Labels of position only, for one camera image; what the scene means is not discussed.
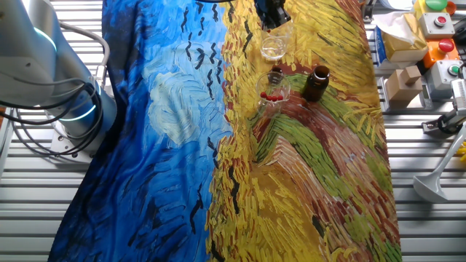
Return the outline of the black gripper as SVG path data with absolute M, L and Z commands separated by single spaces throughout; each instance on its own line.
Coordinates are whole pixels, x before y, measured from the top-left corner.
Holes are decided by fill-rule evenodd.
M 285 0 L 254 0 L 254 2 L 263 31 L 278 28 L 291 20 L 291 16 L 284 9 Z

